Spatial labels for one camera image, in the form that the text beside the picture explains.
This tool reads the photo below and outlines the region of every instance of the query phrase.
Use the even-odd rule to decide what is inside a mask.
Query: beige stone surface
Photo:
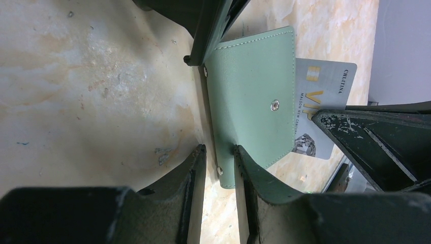
[[[378,0],[252,0],[226,39],[292,25],[297,57],[358,65],[348,103],[365,104],[377,9]],[[201,243],[239,242],[201,76],[182,62],[193,41],[185,29],[131,0],[5,0],[0,21],[0,195],[17,186],[139,190],[205,143]],[[319,191],[341,156],[289,154],[269,171]]]

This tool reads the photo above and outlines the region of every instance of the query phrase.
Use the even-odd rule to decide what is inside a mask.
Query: black plastic part
[[[235,146],[241,244],[428,243],[431,197],[421,193],[302,194]]]
[[[430,193],[431,102],[323,109],[313,121],[376,190]]]
[[[135,193],[18,188],[0,200],[0,243],[199,243],[206,150]]]
[[[200,66],[211,55],[250,0],[133,0],[142,10],[153,9],[187,29],[194,38],[189,66]]]

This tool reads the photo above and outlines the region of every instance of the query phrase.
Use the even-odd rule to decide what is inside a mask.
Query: stitched edge
[[[296,58],[295,57],[295,40],[294,40],[294,36],[293,36],[293,31],[292,30],[290,30],[288,32],[282,32],[282,33],[274,34],[274,35],[267,36],[267,37],[258,38],[258,39],[255,39],[255,40],[252,40],[252,41],[248,41],[248,42],[238,43],[238,44],[235,44],[235,45],[232,45],[232,46],[218,47],[215,50],[224,49],[224,48],[230,48],[230,47],[235,47],[235,46],[239,46],[239,45],[243,45],[243,44],[247,44],[247,43],[251,43],[251,42],[260,41],[260,40],[267,39],[267,38],[270,38],[270,37],[275,37],[275,36],[279,36],[279,35],[282,35],[282,34],[287,34],[287,33],[290,33],[292,35],[292,54],[293,54],[292,73],[293,73],[293,77],[295,77],[295,58]],[[295,91],[294,91],[294,89],[292,89],[292,107],[295,107]],[[294,140],[294,135],[292,133],[291,141],[293,141],[293,140]],[[290,151],[285,152],[284,154],[282,154],[277,159],[275,159],[274,161],[272,161],[268,165],[264,166],[263,168],[266,169],[269,166],[273,165],[278,160],[280,160],[281,158],[283,158],[284,156],[286,156],[289,152]],[[234,187],[235,185],[225,185],[225,184],[220,183],[220,186],[222,186],[222,187]]]
[[[267,39],[267,38],[270,38],[270,37],[276,37],[276,36],[279,36],[279,35],[282,35],[282,34],[286,34],[286,33],[289,33],[289,32],[292,32],[292,31],[290,30],[288,32],[281,32],[281,33],[277,33],[277,34],[274,34],[274,35],[271,35],[271,36],[257,38],[257,39],[254,39],[252,41],[238,43],[238,44],[235,44],[235,45],[232,45],[232,46],[218,47],[218,48],[216,48],[214,50],[223,49],[223,48],[230,48],[230,47],[236,47],[236,46],[239,46],[239,45],[243,45],[243,44],[247,44],[247,43],[251,43],[251,42],[260,41],[260,40]]]

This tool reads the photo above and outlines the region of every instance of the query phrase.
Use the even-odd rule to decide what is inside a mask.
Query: mint green leather wallet
[[[294,144],[292,27],[223,42],[205,62],[220,185],[235,187],[233,146],[267,168]]]

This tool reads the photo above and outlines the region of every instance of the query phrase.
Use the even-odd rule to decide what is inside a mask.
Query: card
[[[295,145],[292,152],[329,159],[334,143],[311,120],[323,108],[345,109],[357,65],[296,59]]]

